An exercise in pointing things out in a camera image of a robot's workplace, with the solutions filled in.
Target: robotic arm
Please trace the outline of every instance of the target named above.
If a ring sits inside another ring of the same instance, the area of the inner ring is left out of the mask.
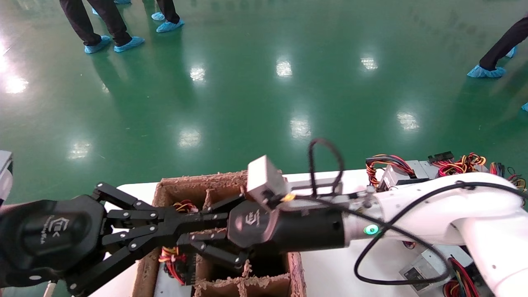
[[[248,193],[198,213],[156,208],[105,183],[91,195],[68,201],[42,200],[0,209],[0,287],[64,280],[76,297],[90,295],[158,246],[178,246],[235,270],[251,254],[345,247],[376,235],[371,221],[318,202],[295,199],[292,184],[273,167],[248,167]],[[487,173],[465,173],[374,193],[320,195],[365,215],[390,222],[401,209],[459,181],[513,186]],[[101,202],[122,210],[106,212]],[[435,244],[467,245],[492,291],[521,294],[528,277],[528,214],[519,195],[495,188],[458,188],[439,193],[394,223]],[[112,227],[129,232],[112,234]],[[207,235],[191,232],[227,227]],[[391,230],[386,237],[409,240]],[[508,242],[508,249],[499,243]],[[111,256],[105,259],[105,253]]]

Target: cardboard compartment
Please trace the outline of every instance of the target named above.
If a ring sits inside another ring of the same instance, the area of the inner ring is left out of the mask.
[[[189,199],[197,207],[207,208],[244,193],[246,181],[245,171],[162,179],[153,205],[164,207]],[[160,252],[161,249],[157,249],[139,262],[132,297],[154,297]],[[197,255],[194,287],[194,297],[306,297],[299,253],[253,258],[246,261],[242,273],[215,265]]]
[[[242,272],[236,272],[220,265],[211,263],[200,255],[196,256],[196,280],[214,282],[241,277]]]
[[[255,257],[249,261],[249,264],[251,264],[249,276],[266,277],[288,273],[286,255]]]
[[[242,279],[203,282],[196,286],[195,297],[247,297]]]
[[[250,277],[245,280],[244,286],[248,297],[284,297],[290,294],[290,276]]]

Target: person's leg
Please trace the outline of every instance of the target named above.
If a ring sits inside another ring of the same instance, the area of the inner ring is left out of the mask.
[[[84,45],[94,46],[101,42],[101,36],[93,32],[92,23],[81,0],[60,0],[60,4],[73,30],[83,40]]]
[[[157,21],[161,21],[163,19],[166,20],[165,23],[161,24],[156,29],[156,32],[158,33],[176,30],[185,24],[185,22],[176,13],[176,8],[174,7],[174,3],[172,1],[173,0],[157,0],[159,10],[161,10],[162,12],[161,14],[153,14],[152,19]]]
[[[101,19],[105,22],[108,32],[114,38],[116,46],[120,47],[132,40],[127,33],[127,27],[116,4],[111,0],[88,0],[88,3],[97,11]]]
[[[180,21],[180,16],[176,13],[173,0],[157,0],[159,10],[165,16],[168,22],[177,24]]]
[[[515,23],[482,57],[479,65],[488,71],[495,70],[499,59],[505,57],[516,45],[528,37],[528,17]]]

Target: electrical connector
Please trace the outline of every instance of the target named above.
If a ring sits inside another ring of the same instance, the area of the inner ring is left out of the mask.
[[[428,156],[429,163],[438,162],[438,161],[449,161],[455,158],[451,151],[443,152],[433,156]]]

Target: white robotic arm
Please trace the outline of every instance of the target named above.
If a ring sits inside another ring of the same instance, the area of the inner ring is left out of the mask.
[[[0,205],[7,199],[13,185],[13,158],[7,151],[0,151]]]
[[[374,195],[373,207],[365,211],[390,221],[404,207],[436,189],[462,182],[488,182],[514,186],[488,173],[452,175]],[[525,295],[528,258],[528,213],[518,195],[500,189],[477,187],[453,189],[417,205],[394,225],[432,244],[466,245],[489,288],[499,297]],[[350,239],[365,238],[372,223],[348,216],[345,230]],[[386,237],[409,240],[389,230]]]
[[[295,185],[285,182],[266,157],[250,163],[248,171],[248,191],[265,208],[272,207],[270,200],[276,197],[284,197],[277,205],[282,211],[324,207],[313,200],[281,195],[292,190],[295,192]],[[391,222],[403,209],[426,194],[461,182],[515,189],[509,181],[497,175],[473,172],[407,185],[393,191],[365,191],[359,199],[350,200],[349,195],[340,194],[319,197],[319,201],[326,200],[380,221]],[[328,181],[317,181],[318,185],[320,183],[329,184]],[[522,287],[528,279],[528,258],[519,257],[528,250],[528,213],[521,205],[522,198],[514,191],[490,187],[456,188],[417,204],[393,226],[430,244],[466,245],[483,279],[496,296],[514,297],[525,295]],[[351,240],[372,238],[382,226],[343,213],[343,227],[347,246]],[[388,230],[385,238],[413,241],[393,230]]]

